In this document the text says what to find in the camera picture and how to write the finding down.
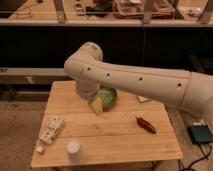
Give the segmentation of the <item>white cylindrical wrist gripper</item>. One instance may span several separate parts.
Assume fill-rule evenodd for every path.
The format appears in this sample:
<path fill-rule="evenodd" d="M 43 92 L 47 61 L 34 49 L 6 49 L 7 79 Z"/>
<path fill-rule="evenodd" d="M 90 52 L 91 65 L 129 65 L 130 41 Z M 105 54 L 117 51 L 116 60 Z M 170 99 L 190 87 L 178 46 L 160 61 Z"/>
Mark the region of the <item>white cylindrical wrist gripper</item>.
<path fill-rule="evenodd" d="M 76 80 L 75 89 L 76 93 L 80 97 L 87 101 L 90 101 L 97 95 L 99 85 L 90 81 Z M 97 116 L 99 116 L 103 112 L 102 101 L 100 97 L 96 97 L 92 101 L 90 101 L 89 106 Z"/>

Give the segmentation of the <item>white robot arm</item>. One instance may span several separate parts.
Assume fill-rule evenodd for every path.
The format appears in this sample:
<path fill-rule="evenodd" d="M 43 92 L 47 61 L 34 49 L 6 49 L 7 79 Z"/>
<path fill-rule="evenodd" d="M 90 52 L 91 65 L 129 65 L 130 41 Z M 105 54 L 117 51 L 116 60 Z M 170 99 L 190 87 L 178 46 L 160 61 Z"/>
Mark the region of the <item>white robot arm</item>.
<path fill-rule="evenodd" d="M 213 76 L 176 69 L 116 65 L 103 62 L 101 48 L 84 43 L 64 63 L 65 73 L 76 81 L 84 99 L 99 85 L 177 107 L 195 116 L 213 116 Z"/>

